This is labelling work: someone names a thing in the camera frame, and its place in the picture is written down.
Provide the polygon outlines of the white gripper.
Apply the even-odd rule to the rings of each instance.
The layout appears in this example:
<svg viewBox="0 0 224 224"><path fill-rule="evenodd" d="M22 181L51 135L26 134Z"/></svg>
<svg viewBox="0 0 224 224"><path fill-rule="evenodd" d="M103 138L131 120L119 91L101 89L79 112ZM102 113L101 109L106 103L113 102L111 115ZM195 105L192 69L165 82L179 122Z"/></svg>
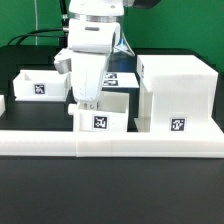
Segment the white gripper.
<svg viewBox="0 0 224 224"><path fill-rule="evenodd" d="M71 54L71 86L74 99L87 103L88 110L97 110L109 54L73 52Z"/></svg>

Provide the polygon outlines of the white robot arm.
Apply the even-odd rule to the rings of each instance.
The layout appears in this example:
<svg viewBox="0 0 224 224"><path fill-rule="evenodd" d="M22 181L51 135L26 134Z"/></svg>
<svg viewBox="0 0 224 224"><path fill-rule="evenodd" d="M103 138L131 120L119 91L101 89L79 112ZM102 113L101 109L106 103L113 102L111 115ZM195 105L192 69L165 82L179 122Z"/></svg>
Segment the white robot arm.
<svg viewBox="0 0 224 224"><path fill-rule="evenodd" d="M151 9L161 0L71 0L67 47L54 58L60 74L70 73L76 102L95 110L109 58L123 37L125 7Z"/></svg>

